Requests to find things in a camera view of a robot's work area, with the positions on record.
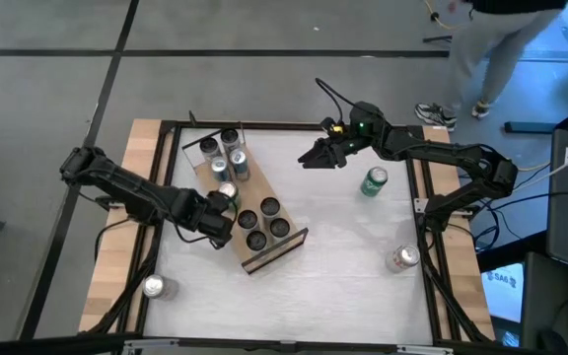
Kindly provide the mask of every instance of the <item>white table surface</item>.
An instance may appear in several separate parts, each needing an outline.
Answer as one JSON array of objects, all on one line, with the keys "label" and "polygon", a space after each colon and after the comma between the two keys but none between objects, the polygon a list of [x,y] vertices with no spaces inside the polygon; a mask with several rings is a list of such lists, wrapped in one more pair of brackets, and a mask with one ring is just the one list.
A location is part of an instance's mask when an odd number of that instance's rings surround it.
[{"label": "white table surface", "polygon": [[[212,131],[184,129],[179,145]],[[405,162],[381,161],[368,149],[348,157],[344,169],[304,170],[297,159],[321,132],[245,135],[298,229],[309,228],[306,242],[247,275],[231,248],[182,243],[167,223],[156,272],[175,279],[179,291],[149,303],[145,334],[431,344],[420,266],[400,274],[385,267],[390,250],[416,244]],[[186,154],[179,149],[173,185],[205,194],[190,162],[202,162],[197,145]],[[389,182],[370,198],[359,185],[374,166],[389,172]]]}]

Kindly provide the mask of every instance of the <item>silver soda can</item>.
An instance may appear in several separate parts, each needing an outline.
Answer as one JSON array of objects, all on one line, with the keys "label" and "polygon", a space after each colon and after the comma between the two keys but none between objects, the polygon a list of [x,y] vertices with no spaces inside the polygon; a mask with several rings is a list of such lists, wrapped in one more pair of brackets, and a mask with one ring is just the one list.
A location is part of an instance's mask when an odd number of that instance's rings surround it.
[{"label": "silver soda can", "polygon": [[201,149],[203,158],[205,158],[208,162],[211,162],[215,157],[222,156],[221,149],[218,147],[218,142],[212,137],[205,138],[200,141],[200,143],[198,143],[198,147]]},{"label": "silver soda can", "polygon": [[211,167],[212,167],[212,173],[214,174],[214,178],[216,180],[222,182],[222,181],[229,181],[232,179],[225,158],[216,157],[212,159]]},{"label": "silver soda can", "polygon": [[245,233],[245,236],[260,228],[260,224],[257,223],[257,215],[251,210],[245,210],[238,215],[238,225]]},{"label": "silver soda can", "polygon": [[387,268],[394,273],[413,267],[418,262],[420,262],[420,251],[414,246],[400,246],[390,252],[385,259]]},{"label": "silver soda can", "polygon": [[259,253],[266,247],[266,236],[261,231],[253,231],[247,236],[247,248],[251,253]]},{"label": "silver soda can", "polygon": [[152,300],[171,300],[178,292],[175,280],[161,275],[150,275],[144,280],[144,295]]},{"label": "silver soda can", "polygon": [[260,213],[264,220],[264,226],[269,226],[271,221],[280,215],[280,202],[275,197],[266,197],[260,202]]},{"label": "silver soda can", "polygon": [[232,167],[234,167],[234,173],[238,180],[245,181],[249,179],[249,161],[245,152],[240,149],[232,151],[229,161],[232,163]]},{"label": "silver soda can", "polygon": [[[234,201],[234,203],[236,203],[236,208],[241,207],[241,195],[238,192],[238,187],[233,182],[221,182],[220,187],[218,187],[218,192],[229,197],[231,201]],[[231,201],[229,203],[230,209],[234,208],[234,204]]]},{"label": "silver soda can", "polygon": [[289,232],[291,232],[291,225],[283,218],[276,218],[271,221],[268,230],[271,232],[271,236],[277,241],[288,236]]},{"label": "silver soda can", "polygon": [[223,142],[223,148],[225,148],[225,153],[228,155],[230,152],[241,147],[241,137],[234,128],[223,129],[221,132],[221,142]]}]

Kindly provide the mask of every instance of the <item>aluminum can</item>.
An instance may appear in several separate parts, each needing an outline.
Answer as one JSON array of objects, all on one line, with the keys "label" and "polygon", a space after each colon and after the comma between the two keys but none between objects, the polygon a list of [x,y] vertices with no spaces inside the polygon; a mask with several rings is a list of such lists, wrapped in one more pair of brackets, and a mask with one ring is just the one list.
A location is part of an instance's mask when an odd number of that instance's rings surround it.
[{"label": "aluminum can", "polygon": [[221,149],[218,146],[218,142],[216,141],[216,139],[212,137],[205,138],[202,141],[200,141],[200,143],[198,143],[198,147],[200,148],[201,153],[203,154],[203,158],[205,158],[205,160],[208,162],[211,162],[212,159],[216,157],[222,156]]},{"label": "aluminum can", "polygon": [[390,252],[385,264],[390,271],[395,273],[402,272],[413,267],[420,262],[420,251],[415,246],[400,246],[393,252]]},{"label": "aluminum can", "polygon": [[152,300],[171,300],[178,292],[175,280],[161,275],[150,275],[144,280],[144,295]]},{"label": "aluminum can", "polygon": [[238,225],[245,233],[245,236],[260,228],[260,224],[257,223],[257,215],[251,210],[245,210],[238,215]]},{"label": "aluminum can", "polygon": [[247,160],[247,154],[241,149],[236,149],[230,153],[229,161],[234,167],[234,175],[236,179],[240,181],[246,181],[249,179],[249,161]]},{"label": "aluminum can", "polygon": [[260,214],[264,226],[270,226],[271,221],[280,215],[280,202],[275,197],[266,197],[260,202]]},{"label": "aluminum can", "polygon": [[[221,182],[221,185],[218,187],[218,192],[229,197],[231,201],[234,201],[234,203],[236,203],[236,208],[241,208],[241,195],[238,192],[238,187],[235,183],[231,181]],[[229,203],[229,208],[233,209],[234,204],[231,201]]]},{"label": "aluminum can", "polygon": [[291,232],[291,225],[289,225],[288,221],[283,218],[276,218],[271,221],[271,224],[268,227],[271,236],[277,241],[280,240]]},{"label": "aluminum can", "polygon": [[232,179],[225,158],[216,157],[212,159],[211,168],[212,168],[212,173],[214,174],[214,178],[216,180],[222,182],[222,181],[229,181]]},{"label": "aluminum can", "polygon": [[247,235],[247,248],[258,253],[266,247],[266,236],[261,231],[253,231]]},{"label": "aluminum can", "polygon": [[367,172],[363,183],[361,183],[361,192],[366,196],[374,197],[379,194],[387,180],[388,174],[385,169],[373,167]]},{"label": "aluminum can", "polygon": [[241,137],[234,128],[223,129],[221,132],[221,142],[223,142],[223,148],[228,155],[241,147]]}]

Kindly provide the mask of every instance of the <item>black shoe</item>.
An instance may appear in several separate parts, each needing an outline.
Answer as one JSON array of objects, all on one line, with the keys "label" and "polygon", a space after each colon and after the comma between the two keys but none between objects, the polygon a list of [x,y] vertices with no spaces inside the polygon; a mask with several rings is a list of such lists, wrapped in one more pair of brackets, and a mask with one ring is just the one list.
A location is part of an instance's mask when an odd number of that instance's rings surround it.
[{"label": "black shoe", "polygon": [[437,104],[418,104],[415,106],[415,115],[427,124],[444,126],[449,132],[455,130],[457,118],[444,116],[442,107]]}]

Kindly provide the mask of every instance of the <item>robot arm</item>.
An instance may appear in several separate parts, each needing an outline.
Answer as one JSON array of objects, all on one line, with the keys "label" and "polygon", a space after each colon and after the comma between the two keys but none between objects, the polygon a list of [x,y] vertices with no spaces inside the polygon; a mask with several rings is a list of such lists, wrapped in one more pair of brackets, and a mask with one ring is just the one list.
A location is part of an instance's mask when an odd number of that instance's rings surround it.
[{"label": "robot arm", "polygon": [[94,185],[122,202],[128,216],[138,223],[153,225],[167,219],[203,233],[215,249],[232,238],[233,222],[221,216],[229,199],[220,192],[209,192],[205,198],[192,188],[156,185],[119,167],[100,148],[75,148],[60,173],[67,184]]},{"label": "robot arm", "polygon": [[360,102],[350,111],[350,124],[326,118],[321,127],[328,137],[320,138],[300,157],[305,169],[334,169],[346,165],[345,157],[372,147],[387,161],[418,159],[460,167],[472,181],[448,195],[429,196],[426,226],[434,232],[446,230],[451,214],[482,198],[502,198],[514,189],[518,169],[494,149],[480,144],[459,145],[414,137],[406,126],[392,126],[374,105]]}]

